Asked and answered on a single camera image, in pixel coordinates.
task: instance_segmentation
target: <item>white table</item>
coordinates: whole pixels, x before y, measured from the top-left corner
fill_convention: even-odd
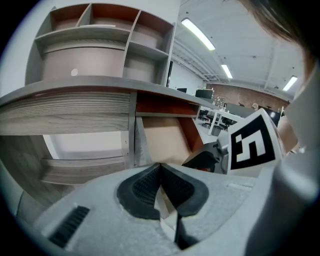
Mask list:
[[[211,133],[212,133],[212,130],[213,130],[214,126],[215,126],[215,122],[217,120],[218,114],[220,115],[220,117],[219,117],[217,126],[220,125],[222,117],[225,117],[225,118],[237,121],[237,122],[239,122],[239,121],[244,119],[241,116],[238,116],[238,115],[235,115],[235,114],[231,114],[231,113],[228,113],[228,112],[224,112],[224,111],[221,111],[221,110],[209,109],[208,107],[204,107],[204,108],[214,112],[214,117],[213,117],[210,129],[209,129],[208,135],[211,135]]]

